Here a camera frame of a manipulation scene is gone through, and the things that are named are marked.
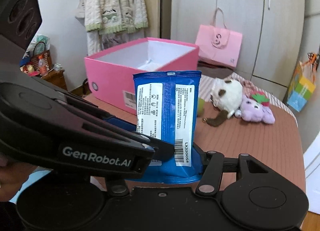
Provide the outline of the person's left hand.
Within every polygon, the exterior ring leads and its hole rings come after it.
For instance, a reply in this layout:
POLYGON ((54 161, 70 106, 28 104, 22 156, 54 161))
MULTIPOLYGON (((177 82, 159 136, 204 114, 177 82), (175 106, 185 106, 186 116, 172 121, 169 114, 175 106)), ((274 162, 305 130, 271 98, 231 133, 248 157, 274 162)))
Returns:
POLYGON ((28 163, 9 161, 1 154, 0 201, 11 200, 36 169, 37 166, 28 163))

